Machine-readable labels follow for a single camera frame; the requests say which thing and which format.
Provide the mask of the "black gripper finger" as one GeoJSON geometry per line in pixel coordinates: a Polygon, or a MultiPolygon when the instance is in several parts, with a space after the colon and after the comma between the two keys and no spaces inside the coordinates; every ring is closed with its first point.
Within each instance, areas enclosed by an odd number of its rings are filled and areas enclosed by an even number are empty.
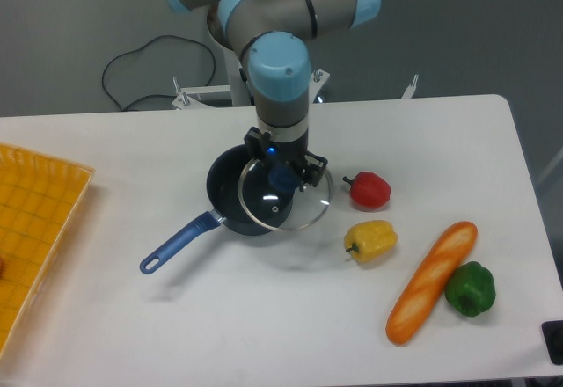
{"type": "Polygon", "coordinates": [[[244,137],[246,151],[248,157],[259,162],[266,162],[267,150],[270,147],[271,135],[266,132],[262,133],[256,127],[250,127],[244,137]]]}
{"type": "Polygon", "coordinates": [[[328,160],[325,157],[306,151],[303,159],[298,164],[298,176],[301,180],[299,191],[303,192],[306,186],[318,186],[318,183],[325,175],[328,160]]]}

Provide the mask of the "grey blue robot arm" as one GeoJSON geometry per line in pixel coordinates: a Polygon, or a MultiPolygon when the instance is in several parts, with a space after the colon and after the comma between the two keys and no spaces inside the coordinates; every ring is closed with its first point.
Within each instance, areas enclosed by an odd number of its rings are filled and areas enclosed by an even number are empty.
{"type": "Polygon", "coordinates": [[[223,37],[250,85],[259,126],[247,143],[265,161],[269,183],[282,192],[316,186],[323,158],[309,163],[312,67],[306,40],[360,26],[382,0],[167,0],[174,10],[215,5],[223,37]]]}

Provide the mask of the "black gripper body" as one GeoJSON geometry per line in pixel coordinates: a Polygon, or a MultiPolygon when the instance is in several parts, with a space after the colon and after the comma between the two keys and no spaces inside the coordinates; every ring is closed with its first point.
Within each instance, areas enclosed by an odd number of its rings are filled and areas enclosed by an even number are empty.
{"type": "Polygon", "coordinates": [[[309,135],[304,134],[291,142],[275,142],[271,134],[260,134],[263,157],[260,163],[266,174],[274,168],[289,168],[295,175],[303,176],[307,169],[309,135]]]}

